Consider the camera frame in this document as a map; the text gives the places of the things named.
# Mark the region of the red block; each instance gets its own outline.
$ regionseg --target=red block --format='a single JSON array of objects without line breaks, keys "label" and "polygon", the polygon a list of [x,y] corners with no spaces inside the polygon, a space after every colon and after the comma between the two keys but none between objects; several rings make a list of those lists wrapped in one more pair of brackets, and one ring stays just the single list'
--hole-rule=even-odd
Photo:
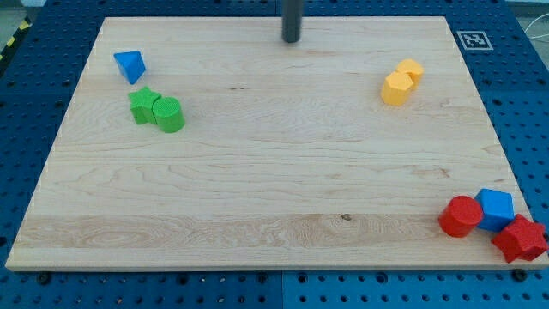
[{"label": "red block", "polygon": [[504,253],[507,263],[517,258],[532,261],[549,249],[543,237],[545,230],[543,224],[516,215],[515,220],[492,239],[492,243]]},{"label": "red block", "polygon": [[483,217],[482,207],[471,197],[452,198],[438,217],[440,227],[452,237],[465,237],[479,225]]}]

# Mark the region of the green cylinder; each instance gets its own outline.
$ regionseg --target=green cylinder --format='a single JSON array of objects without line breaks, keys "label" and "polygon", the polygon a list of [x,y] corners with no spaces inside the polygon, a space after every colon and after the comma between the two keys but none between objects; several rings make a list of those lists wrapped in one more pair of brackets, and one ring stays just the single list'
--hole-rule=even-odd
[{"label": "green cylinder", "polygon": [[181,105],[176,98],[160,98],[153,105],[153,114],[156,124],[165,133],[173,133],[181,130],[185,125]]}]

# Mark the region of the red cylinder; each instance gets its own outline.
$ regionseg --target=red cylinder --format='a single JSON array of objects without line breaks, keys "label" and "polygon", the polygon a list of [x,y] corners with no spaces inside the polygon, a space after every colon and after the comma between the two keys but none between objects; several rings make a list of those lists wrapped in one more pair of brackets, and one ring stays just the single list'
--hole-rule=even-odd
[{"label": "red cylinder", "polygon": [[480,204],[471,197],[452,198],[438,217],[438,224],[448,235],[462,238],[467,236],[482,221],[484,213]]}]

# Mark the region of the yellow black striped tape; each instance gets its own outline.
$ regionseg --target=yellow black striped tape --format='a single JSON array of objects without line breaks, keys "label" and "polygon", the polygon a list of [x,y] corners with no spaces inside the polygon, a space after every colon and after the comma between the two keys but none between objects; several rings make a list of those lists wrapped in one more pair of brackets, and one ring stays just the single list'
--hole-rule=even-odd
[{"label": "yellow black striped tape", "polygon": [[15,51],[21,45],[25,36],[27,36],[28,29],[32,26],[30,19],[25,17],[19,27],[15,30],[14,35],[6,42],[6,46],[0,52],[0,77],[8,68],[8,64],[15,55]]}]

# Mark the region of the black cylinder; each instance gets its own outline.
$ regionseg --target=black cylinder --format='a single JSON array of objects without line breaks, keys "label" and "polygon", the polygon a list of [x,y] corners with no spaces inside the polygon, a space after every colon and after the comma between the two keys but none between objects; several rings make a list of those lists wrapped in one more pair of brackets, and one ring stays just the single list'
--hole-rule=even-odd
[{"label": "black cylinder", "polygon": [[282,1],[282,39],[287,43],[299,41],[303,0]]}]

